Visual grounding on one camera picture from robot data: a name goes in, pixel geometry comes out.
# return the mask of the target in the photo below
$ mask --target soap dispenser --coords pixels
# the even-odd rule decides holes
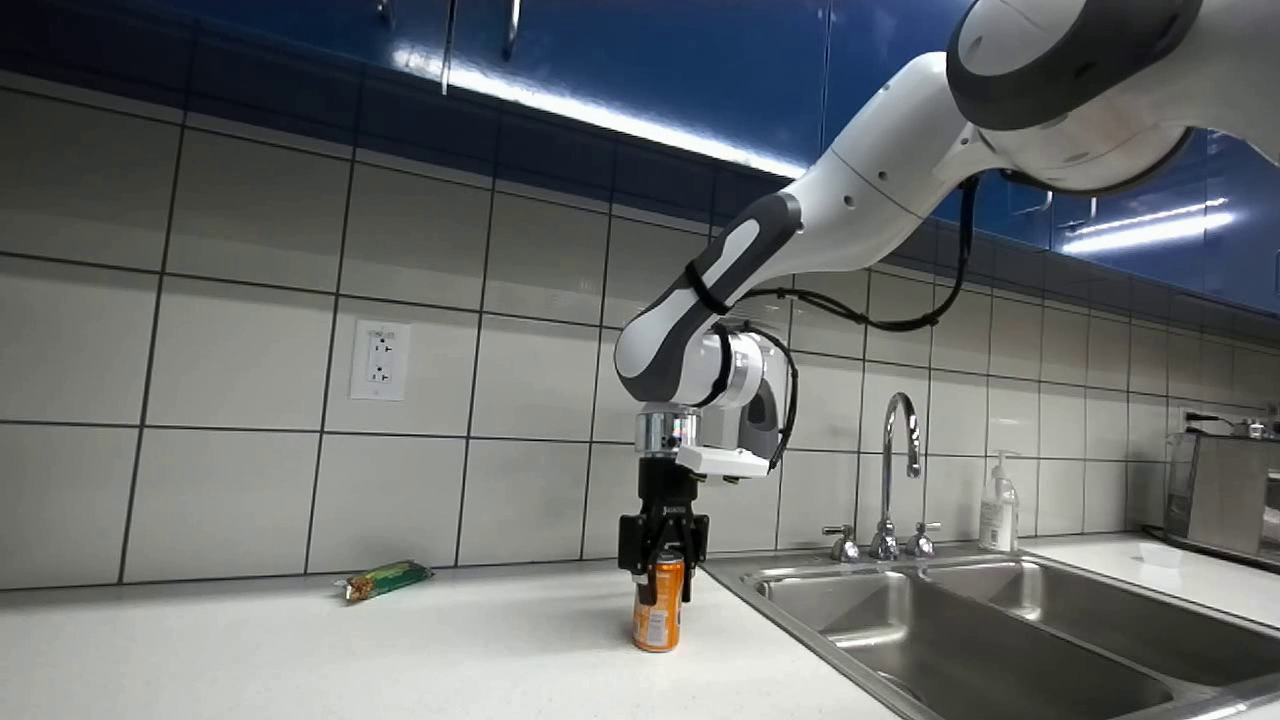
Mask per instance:
[[[1015,542],[1015,491],[1006,479],[1006,453],[998,453],[990,469],[990,494],[979,506],[979,542],[990,551],[1013,551]]]

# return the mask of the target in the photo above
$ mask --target black cable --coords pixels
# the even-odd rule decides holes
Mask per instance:
[[[785,339],[777,339],[771,331],[764,331],[764,328],[756,328],[756,324],[744,324],[744,331],[756,331],[756,337],[764,337],[777,353],[785,353],[785,360],[787,360],[787,414],[785,414],[785,426],[779,426],[779,441],[777,441],[777,447],[771,447],[771,456],[768,456],[768,469],[777,470],[777,465],[787,456],[787,445],[791,445],[791,430],[797,430],[797,410],[799,410],[799,362],[797,362],[797,354],[791,354],[791,349],[785,344]]]
[[[799,303],[810,303],[826,316],[840,316],[849,324],[867,324],[867,328],[878,328],[878,331],[917,331],[917,328],[931,328],[941,316],[946,316],[946,308],[955,303],[961,287],[965,287],[965,275],[969,275],[969,256],[973,256],[973,205],[977,205],[977,176],[961,183],[961,256],[955,256],[955,281],[953,281],[953,292],[946,298],[941,298],[931,311],[922,316],[912,316],[912,320],[873,320],[849,303],[840,303],[834,294],[824,294],[824,292],[809,292],[809,287],[750,287],[749,294],[797,294]]]

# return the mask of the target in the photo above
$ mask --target green object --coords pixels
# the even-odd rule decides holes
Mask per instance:
[[[387,594],[395,588],[406,588],[406,585],[421,585],[421,581],[433,581],[433,575],[435,572],[427,572],[416,560],[378,562],[378,569],[347,575],[345,603],[364,603],[371,594]]]

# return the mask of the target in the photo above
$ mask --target wall tile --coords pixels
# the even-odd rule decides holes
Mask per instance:
[[[1164,523],[1171,465],[1123,465],[1123,526]]]
[[[961,453],[961,456],[987,453],[987,423],[977,423],[977,414],[987,414],[987,380],[985,374],[935,370],[928,401],[931,401],[928,421],[922,421],[928,453]]]
[[[779,487],[779,549],[826,551],[824,526],[850,523],[857,456],[787,453]]]
[[[1089,316],[1080,308],[1044,308],[1040,380],[1082,383],[1089,367]]]
[[[987,456],[1015,453],[1040,456],[1040,394],[1035,383],[990,380],[987,383]]]
[[[1082,465],[1082,533],[1123,533],[1123,465]]]
[[[1082,533],[1082,465],[1040,460],[1040,534]]]
[[[355,324],[405,324],[412,331],[405,401],[351,394]],[[465,434],[470,414],[474,316],[406,303],[345,298],[333,344],[333,430],[443,430]]]
[[[1258,344],[1236,344],[1231,401],[1249,402],[1249,409],[1280,402],[1280,353],[1258,349]]]
[[[116,585],[134,430],[0,426],[0,588]]]
[[[1089,456],[1082,453],[1082,389],[1040,383],[1040,456]]]
[[[1127,324],[1114,316],[1089,316],[1089,383],[1127,389]]]
[[[867,308],[867,271],[844,271],[844,275],[797,275],[799,287],[824,292],[857,311]],[[826,353],[826,354],[862,354],[867,353],[867,328],[849,324],[840,316],[826,316],[809,303],[791,303],[791,349],[797,353]]]
[[[777,549],[777,501],[779,470],[771,470],[768,479],[699,483],[693,506],[711,521],[707,554]]]
[[[470,441],[461,562],[577,560],[589,445]]]
[[[146,430],[126,581],[304,572],[314,434]]]
[[[478,308],[488,190],[355,169],[345,292]]]
[[[990,362],[990,294],[965,287],[931,331],[931,367],[987,370]]]
[[[312,572],[455,560],[465,441],[326,434]]]
[[[799,410],[791,447],[857,447],[862,414],[858,360],[797,354],[799,362]]]
[[[1040,370],[1040,303],[990,294],[990,374]]]
[[[935,539],[977,539],[977,510],[987,494],[985,460],[928,456],[928,521]]]
[[[0,91],[0,249],[160,269],[177,128]]]
[[[1040,534],[1040,460],[1035,456],[1006,456],[1003,470],[1015,491],[1015,534]]]
[[[0,414],[134,423],[156,281],[0,261]]]
[[[600,367],[597,367],[597,426],[591,426],[591,441],[637,445],[638,402],[616,380],[613,353],[616,353],[616,331],[602,331]]]
[[[1127,460],[1167,460],[1167,402],[1150,394],[1127,394],[1127,434],[1123,434],[1123,456]]]
[[[1164,394],[1164,324],[1132,324],[1127,328],[1127,389]]]
[[[494,197],[483,308],[600,320],[609,215]]]
[[[1201,337],[1197,394],[1214,402],[1231,401],[1231,339]]]
[[[891,362],[867,362],[862,374],[862,453],[884,447],[884,410],[891,393],[906,393],[917,402],[919,423],[928,426],[931,402],[928,402],[928,370],[917,367],[891,367]],[[891,453],[906,453],[902,421],[891,421]]]
[[[1201,394],[1201,337],[1167,328],[1164,337],[1167,394]]]
[[[591,328],[488,316],[474,370],[474,434],[591,434]]]
[[[1089,460],[1123,460],[1127,453],[1127,402],[1120,393],[1089,393],[1082,447]]]
[[[631,445],[591,445],[582,554],[616,554],[616,523],[637,510],[638,453]]]
[[[333,298],[167,281],[152,423],[321,426]]]
[[[705,232],[613,215],[602,324],[625,328],[705,245]]]
[[[931,282],[891,271],[873,271],[873,320],[912,320],[931,311]],[[867,328],[867,360],[928,362],[931,328],[878,331]]]
[[[337,287],[347,165],[188,132],[170,215],[170,271]]]

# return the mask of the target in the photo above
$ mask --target white robotic arm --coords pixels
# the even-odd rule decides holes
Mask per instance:
[[[616,374],[657,409],[744,402],[758,339],[711,324],[797,271],[857,271],[969,176],[1006,169],[1104,190],[1187,128],[1280,156],[1273,0],[977,0],[946,52],[900,69],[787,187],[744,207],[619,337]]]

